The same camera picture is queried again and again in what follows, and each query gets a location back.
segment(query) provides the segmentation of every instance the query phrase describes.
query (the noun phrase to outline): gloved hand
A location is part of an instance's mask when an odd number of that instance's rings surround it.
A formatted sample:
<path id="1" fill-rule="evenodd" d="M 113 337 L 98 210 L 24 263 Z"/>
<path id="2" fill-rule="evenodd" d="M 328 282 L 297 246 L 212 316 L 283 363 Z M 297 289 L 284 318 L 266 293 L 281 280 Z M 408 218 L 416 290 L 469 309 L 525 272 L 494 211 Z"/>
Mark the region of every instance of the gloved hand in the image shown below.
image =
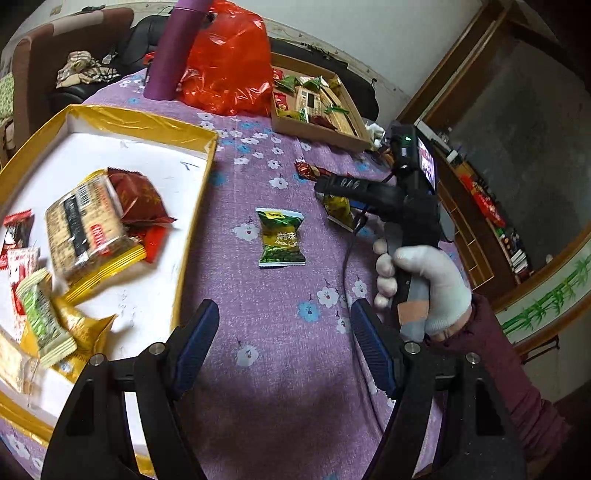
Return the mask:
<path id="1" fill-rule="evenodd" d="M 402 247 L 396 250 L 392 258 L 387 253 L 388 245 L 383 238 L 374 243 L 374 252 L 380 255 L 375 265 L 379 275 L 379 293 L 374 300 L 377 309 L 386 308 L 389 299 L 398 290 L 394 278 L 396 265 L 431 282 L 429 314 L 425 323 L 427 335 L 442 340 L 456 333 L 469 320 L 472 292 L 445 252 L 427 245 Z"/>

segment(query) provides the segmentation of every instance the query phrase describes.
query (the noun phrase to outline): barcode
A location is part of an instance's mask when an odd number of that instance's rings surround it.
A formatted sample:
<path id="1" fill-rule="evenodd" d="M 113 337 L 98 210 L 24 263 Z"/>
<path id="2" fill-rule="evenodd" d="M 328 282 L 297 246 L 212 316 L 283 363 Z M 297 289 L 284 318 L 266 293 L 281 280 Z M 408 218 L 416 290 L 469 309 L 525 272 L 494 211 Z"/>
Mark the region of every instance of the barcode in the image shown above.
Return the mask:
<path id="1" fill-rule="evenodd" d="M 82 184 L 76 190 L 76 202 L 78 208 L 86 208 L 90 204 L 90 192 L 88 191 L 88 185 Z"/>

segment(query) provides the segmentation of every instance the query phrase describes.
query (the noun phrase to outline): floral tablecloth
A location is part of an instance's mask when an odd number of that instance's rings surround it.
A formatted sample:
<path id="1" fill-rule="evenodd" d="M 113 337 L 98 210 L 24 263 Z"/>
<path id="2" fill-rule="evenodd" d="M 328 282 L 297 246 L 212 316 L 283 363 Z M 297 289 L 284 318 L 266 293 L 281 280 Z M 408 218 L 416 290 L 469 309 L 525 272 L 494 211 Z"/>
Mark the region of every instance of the floral tablecloth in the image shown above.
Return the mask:
<path id="1" fill-rule="evenodd" d="M 210 480 L 358 480 L 379 443 L 365 386 L 356 380 L 346 302 L 375 295 L 371 219 L 353 249 L 345 291 L 341 269 L 351 234 L 330 222 L 301 180 L 302 159 L 340 174 L 383 179 L 364 155 L 276 134 L 268 118 L 222 117 L 142 95 L 144 73 L 86 101 L 169 116 L 215 130 L 219 143 L 187 267 L 183 312 L 203 299 L 220 309 L 220 328 L 196 386 L 179 404 L 185 431 Z M 260 269 L 256 207 L 296 210 L 305 267 Z M 444 246 L 459 264 L 453 245 Z M 382 425 L 393 403 L 370 379 Z M 433 457 L 437 409 L 421 456 Z M 30 472 L 43 452 L 18 432 L 2 437 Z"/>

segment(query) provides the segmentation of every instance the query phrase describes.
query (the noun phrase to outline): purple thermos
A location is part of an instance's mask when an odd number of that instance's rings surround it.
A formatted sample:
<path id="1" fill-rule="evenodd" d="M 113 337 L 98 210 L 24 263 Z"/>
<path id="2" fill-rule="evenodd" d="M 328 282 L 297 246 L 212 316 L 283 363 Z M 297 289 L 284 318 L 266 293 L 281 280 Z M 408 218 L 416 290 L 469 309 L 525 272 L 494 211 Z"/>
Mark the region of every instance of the purple thermos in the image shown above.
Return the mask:
<path id="1" fill-rule="evenodd" d="M 154 61 L 146 77 L 146 98 L 176 98 L 177 86 L 187 66 L 189 52 L 212 3 L 213 0 L 178 0 L 158 42 Z"/>

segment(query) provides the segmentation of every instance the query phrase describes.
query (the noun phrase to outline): maroon sleeve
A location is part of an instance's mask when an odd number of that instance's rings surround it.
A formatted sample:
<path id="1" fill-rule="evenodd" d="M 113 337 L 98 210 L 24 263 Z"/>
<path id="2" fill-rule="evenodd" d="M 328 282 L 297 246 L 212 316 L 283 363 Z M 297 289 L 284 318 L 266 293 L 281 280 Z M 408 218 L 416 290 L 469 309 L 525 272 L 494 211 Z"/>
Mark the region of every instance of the maroon sleeve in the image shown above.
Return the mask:
<path id="1" fill-rule="evenodd" d="M 453 352 L 480 355 L 505 400 L 528 460 L 553 455 L 560 449 L 570 427 L 532 385 L 487 299 L 474 294 L 470 320 L 438 345 Z"/>

